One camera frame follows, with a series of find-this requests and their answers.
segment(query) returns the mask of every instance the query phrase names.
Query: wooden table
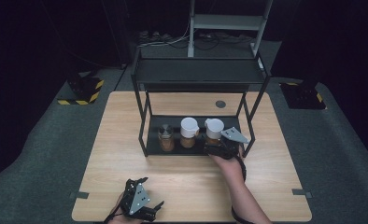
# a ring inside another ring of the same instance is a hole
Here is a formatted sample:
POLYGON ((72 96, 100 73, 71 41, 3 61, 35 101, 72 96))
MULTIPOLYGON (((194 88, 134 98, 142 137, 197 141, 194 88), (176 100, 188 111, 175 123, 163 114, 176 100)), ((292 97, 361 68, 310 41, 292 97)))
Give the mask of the wooden table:
MULTIPOLYGON (((248 93, 249 105, 256 96, 257 92, 248 93)), ((152 93, 150 100, 154 114, 232 115, 240 97, 236 93, 152 93), (227 106, 217 108, 217 100, 227 106)), ((239 120, 242 134, 248 137, 244 114, 239 120)), ((125 189, 126 180, 147 176, 144 187, 151 198, 147 206, 165 201, 156 221, 234 221, 228 190, 214 162, 207 156, 144 157, 137 139, 140 120, 133 92, 110 94, 79 189, 89 197, 77 198, 72 218, 104 220, 125 189)), ((305 196, 292 193, 302 186, 267 94, 252 123, 257 139, 244 160, 247 186, 272 221, 310 220, 305 196)))

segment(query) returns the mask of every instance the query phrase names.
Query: dark background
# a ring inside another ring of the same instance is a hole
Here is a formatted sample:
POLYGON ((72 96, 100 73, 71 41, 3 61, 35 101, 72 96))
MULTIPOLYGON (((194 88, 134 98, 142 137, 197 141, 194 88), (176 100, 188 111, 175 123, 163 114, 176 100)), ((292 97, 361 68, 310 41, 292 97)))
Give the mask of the dark background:
MULTIPOLYGON (((196 11, 262 14, 263 7, 261 0, 203 0, 196 11)), ((20 155, 69 71, 129 63, 121 48, 139 31, 182 36, 189 8, 185 0, 0 1, 0 172, 20 155), (108 14, 103 3, 125 13, 108 14), (123 24, 111 29, 118 18, 123 24)), ((320 82, 368 148, 368 0, 275 1, 263 39, 282 41, 273 76, 323 73, 320 82)))

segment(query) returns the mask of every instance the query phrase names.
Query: shelf lower tier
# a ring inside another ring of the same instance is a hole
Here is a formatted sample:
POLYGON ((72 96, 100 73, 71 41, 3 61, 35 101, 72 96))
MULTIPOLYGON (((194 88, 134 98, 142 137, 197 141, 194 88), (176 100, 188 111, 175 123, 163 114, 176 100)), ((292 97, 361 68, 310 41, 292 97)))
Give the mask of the shelf lower tier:
POLYGON ((180 123, 181 120, 186 118, 187 116, 151 116, 149 121, 149 133, 146 151, 149 155, 166 155, 166 156, 194 156, 194 155, 206 155, 204 153, 205 146, 205 137, 206 137, 206 128, 205 121, 206 119, 221 119, 224 123, 224 130, 235 127, 240 132, 240 125, 238 117, 216 117, 216 116, 208 116, 208 117, 199 117, 193 116, 192 118, 198 121, 198 126, 200 128, 199 134, 196 136, 195 145, 191 148, 184 148, 180 144, 180 123), (173 127, 174 130, 174 141, 175 148, 172 151, 166 152, 163 151, 158 140, 158 129, 163 124, 169 124, 173 127))

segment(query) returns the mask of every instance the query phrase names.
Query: black metal frame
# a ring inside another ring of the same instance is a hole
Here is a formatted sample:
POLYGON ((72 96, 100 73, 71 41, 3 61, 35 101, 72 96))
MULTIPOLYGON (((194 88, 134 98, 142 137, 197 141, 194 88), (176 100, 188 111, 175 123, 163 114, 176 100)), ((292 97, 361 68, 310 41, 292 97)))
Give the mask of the black metal frame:
MULTIPOLYGON (((174 60, 174 59, 175 58, 166 58, 164 60, 174 60)), ((141 80, 138 80, 137 75, 136 75, 137 69, 138 69, 138 66, 139 66, 139 62, 141 60, 147 60, 147 58, 143 58, 142 55, 141 55, 141 49, 138 49, 135 56, 134 56, 134 64, 133 64, 133 67, 132 67, 131 78, 132 78, 132 82, 133 82, 133 85, 134 85, 134 94, 135 94, 135 97, 136 97, 136 101, 137 101, 137 105, 138 105, 138 109, 139 109, 140 117, 141 117, 141 126, 140 126, 140 132, 139 132, 139 135, 138 135, 138 140, 139 140, 140 145, 143 149, 144 156, 147 157, 149 154, 147 152, 146 145, 143 141, 143 133, 144 133, 144 127, 146 125, 146 116, 147 116, 148 110, 149 110, 150 119, 152 119, 152 117, 153 117, 151 103, 150 103, 150 99, 149 99, 149 92, 198 92, 198 91, 190 91, 190 89, 186 89, 184 91, 182 91, 182 90, 175 91, 175 89, 172 89, 171 87, 169 87, 169 88, 164 88, 163 87, 163 86, 166 87, 170 84, 175 85, 175 84, 178 83, 178 82, 174 82, 174 81, 167 82, 167 83, 165 82, 161 85, 158 85, 158 84, 153 84, 153 85, 145 84, 141 80), (144 92, 146 94, 146 100, 145 100, 144 106, 142 104, 140 93, 139 93, 142 90, 141 85, 144 86, 143 89, 144 89, 144 92)), ((188 60, 199 60, 199 59, 198 58, 188 58, 188 60)), ((248 60, 249 61, 256 61, 257 63, 263 64, 260 53, 258 53, 256 55, 255 59, 248 59, 248 60)), ((246 113, 246 117, 247 117, 247 121, 248 121, 248 129, 249 129, 250 136, 251 136, 251 139, 248 143, 248 146, 246 147, 246 150, 245 150, 245 153, 244 153, 243 157, 247 156, 247 154, 249 153, 251 147, 253 146, 253 144, 255 142, 255 133, 254 133, 251 121, 254 117, 254 114, 255 114, 255 112, 258 108, 258 105, 259 105, 259 103, 262 99, 263 93, 265 92, 266 87, 269 83, 269 79, 271 77, 268 74, 268 72, 266 72, 264 69, 261 69, 260 72, 262 72, 263 81, 259 81, 259 82, 255 82, 255 83, 236 82, 236 83, 222 84, 221 82, 218 82, 218 81, 213 82, 213 81, 210 81, 210 80, 206 81, 205 83, 201 82, 201 84, 210 85, 209 87, 212 87, 215 84, 218 84, 218 85, 220 84, 220 86, 222 86, 222 85, 228 86, 227 89, 224 89, 222 91, 215 90, 215 89, 202 89, 202 92, 242 93, 242 98, 240 100, 239 107, 238 107, 236 115, 234 117, 238 119, 239 114, 242 110, 242 106, 243 106, 245 108, 245 113, 246 113), (246 96, 247 96, 248 88, 251 84, 258 84, 258 85, 262 84, 262 86, 261 86, 259 94, 258 94, 258 96, 257 96, 257 98, 254 102, 254 105, 253 105, 251 111, 249 112, 246 96)), ((184 83, 183 85, 186 85, 186 84, 189 85, 189 86, 193 85, 190 82, 189 83, 184 83)))

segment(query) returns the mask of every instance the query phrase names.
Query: gray carpet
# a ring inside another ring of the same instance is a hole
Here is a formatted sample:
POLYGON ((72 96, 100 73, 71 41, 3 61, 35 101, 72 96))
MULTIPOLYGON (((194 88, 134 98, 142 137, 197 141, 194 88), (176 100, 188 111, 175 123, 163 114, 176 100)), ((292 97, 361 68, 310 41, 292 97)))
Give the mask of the gray carpet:
MULTIPOLYGON (((277 42, 262 41, 261 54, 270 69, 277 42)), ((186 57, 185 49, 146 47, 144 55, 186 57)), ((195 50, 196 57, 247 57, 247 44, 221 44, 195 50)), ((93 105, 58 105, 49 109, 30 133, 20 157, 0 174, 0 223, 76 223, 75 199, 112 91, 133 89, 129 69, 103 69, 105 81, 93 105)), ((351 128, 329 90, 317 90, 328 109, 289 109, 279 82, 272 78, 267 92, 305 190, 313 218, 309 223, 368 223, 368 152, 351 128)))

